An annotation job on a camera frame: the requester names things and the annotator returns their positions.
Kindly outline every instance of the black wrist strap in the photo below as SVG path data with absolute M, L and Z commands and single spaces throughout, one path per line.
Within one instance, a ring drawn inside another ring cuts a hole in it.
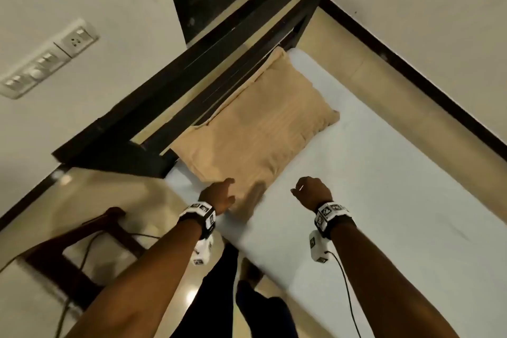
M 355 226 L 350 212 L 336 202 L 321 204 L 315 214 L 315 226 L 323 238 L 331 239 L 331 230 L 337 224 L 351 223 Z
M 217 213 L 212 205 L 210 205 L 208 202 L 195 202 L 180 214 L 178 223 L 186 219 L 196 220 L 202 228 L 201 236 L 199 238 L 199 240 L 202 240 L 208 239 L 208 237 L 215 229 L 216 218 Z

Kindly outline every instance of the wall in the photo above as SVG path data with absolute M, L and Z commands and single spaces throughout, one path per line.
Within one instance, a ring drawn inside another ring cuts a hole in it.
M 507 0 L 333 1 L 507 142 Z
M 0 97 L 0 215 L 58 165 L 51 152 L 185 51 L 173 0 L 0 0 L 0 73 L 76 18 L 98 42 L 18 100 Z

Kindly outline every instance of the bed headboard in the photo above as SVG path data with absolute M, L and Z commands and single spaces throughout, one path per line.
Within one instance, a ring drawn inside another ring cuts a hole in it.
M 142 144 L 131 139 L 206 77 L 292 0 L 249 0 L 196 44 L 74 136 L 53 155 L 71 167 L 163 178 L 177 156 L 161 154 L 188 126 L 211 112 L 278 45 L 295 47 L 320 0 L 300 0 L 211 85 Z

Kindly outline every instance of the pillowcase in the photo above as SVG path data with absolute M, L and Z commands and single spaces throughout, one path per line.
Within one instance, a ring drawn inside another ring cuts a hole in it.
M 259 191 L 339 117 L 277 47 L 205 123 L 189 127 L 171 148 L 202 182 L 235 178 L 232 210 L 248 218 L 251 213 L 241 213 L 253 210 L 252 198 L 258 200 Z

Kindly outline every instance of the white bed sheet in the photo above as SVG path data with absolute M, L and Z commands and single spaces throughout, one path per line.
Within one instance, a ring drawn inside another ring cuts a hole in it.
M 287 166 L 246 228 L 224 215 L 218 230 L 329 332 L 356 337 L 340 268 L 311 259 L 313 215 L 289 192 L 301 176 L 320 177 L 461 338 L 505 336 L 505 224 L 307 54 L 289 55 L 341 119 Z M 188 203 L 203 188 L 181 162 L 166 181 Z M 362 336 L 373 337 L 352 297 Z

